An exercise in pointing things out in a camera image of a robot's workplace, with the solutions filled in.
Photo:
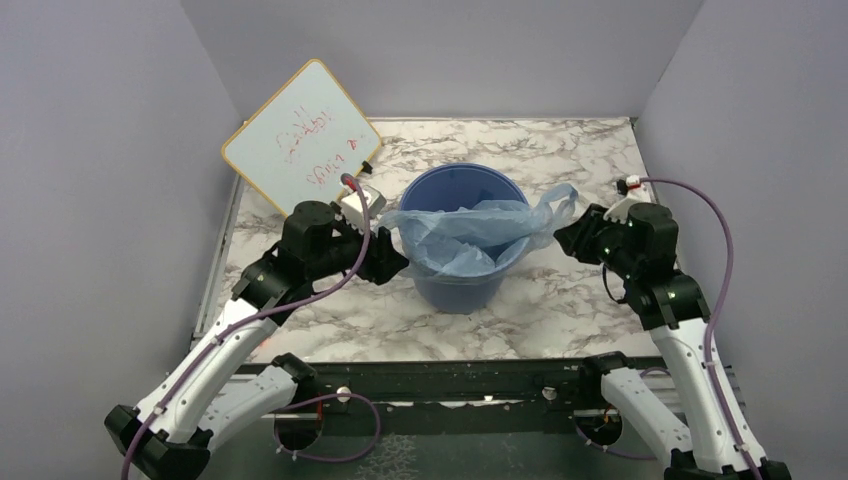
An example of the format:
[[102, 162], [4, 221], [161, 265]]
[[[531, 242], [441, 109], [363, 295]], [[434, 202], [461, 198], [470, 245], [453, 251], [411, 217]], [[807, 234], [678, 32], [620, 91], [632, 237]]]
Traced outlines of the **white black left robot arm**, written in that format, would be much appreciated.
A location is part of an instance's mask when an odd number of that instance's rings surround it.
[[230, 380], [295, 310], [320, 299], [316, 281], [357, 277], [382, 285], [407, 266], [390, 232], [372, 224], [383, 205], [374, 195], [349, 195], [296, 206], [280, 240], [243, 270], [187, 357], [137, 404], [107, 415], [105, 427], [123, 455], [122, 478], [138, 470], [151, 479], [195, 479], [215, 450], [263, 415], [295, 411], [318, 429], [324, 402], [350, 398], [346, 390], [322, 389], [315, 369], [290, 353], [249, 381]]

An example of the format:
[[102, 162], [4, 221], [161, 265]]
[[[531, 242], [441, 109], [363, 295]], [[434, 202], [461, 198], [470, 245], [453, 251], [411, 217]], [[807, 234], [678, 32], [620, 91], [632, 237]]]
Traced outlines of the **blue plastic trash bin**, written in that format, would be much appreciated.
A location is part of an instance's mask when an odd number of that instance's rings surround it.
[[[420, 175], [403, 193], [401, 211], [453, 212], [470, 209], [484, 200], [517, 201], [526, 207], [528, 201], [521, 189], [495, 169], [471, 163], [455, 163], [436, 167]], [[527, 246], [525, 239], [486, 250], [493, 259], [503, 256], [505, 264], [491, 279], [459, 277], [416, 279], [421, 296], [436, 309], [452, 314], [468, 314], [484, 307], [497, 292], [503, 277], [517, 263]]]

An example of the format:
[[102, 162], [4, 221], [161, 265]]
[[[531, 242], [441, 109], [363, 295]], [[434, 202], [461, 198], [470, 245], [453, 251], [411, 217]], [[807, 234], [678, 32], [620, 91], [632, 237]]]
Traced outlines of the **light blue trash bag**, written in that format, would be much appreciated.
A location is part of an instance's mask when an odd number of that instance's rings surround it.
[[535, 250], [548, 247], [554, 232], [570, 225], [578, 200], [568, 183], [544, 193], [529, 206], [517, 200], [482, 200], [453, 212], [393, 210], [381, 227], [396, 229], [416, 280], [473, 284], [495, 279]]

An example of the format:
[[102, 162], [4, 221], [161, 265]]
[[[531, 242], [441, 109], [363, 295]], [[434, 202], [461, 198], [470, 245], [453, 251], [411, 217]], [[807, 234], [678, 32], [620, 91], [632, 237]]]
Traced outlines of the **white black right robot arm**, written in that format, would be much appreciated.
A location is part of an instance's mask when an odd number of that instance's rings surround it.
[[670, 210], [637, 202], [614, 217], [592, 204], [554, 237], [566, 255], [622, 278], [624, 301], [660, 351], [685, 417], [657, 398], [621, 352], [582, 362], [579, 398], [615, 407], [664, 466], [666, 479], [790, 478], [785, 463], [767, 457], [731, 397], [706, 299], [676, 266], [678, 225]]

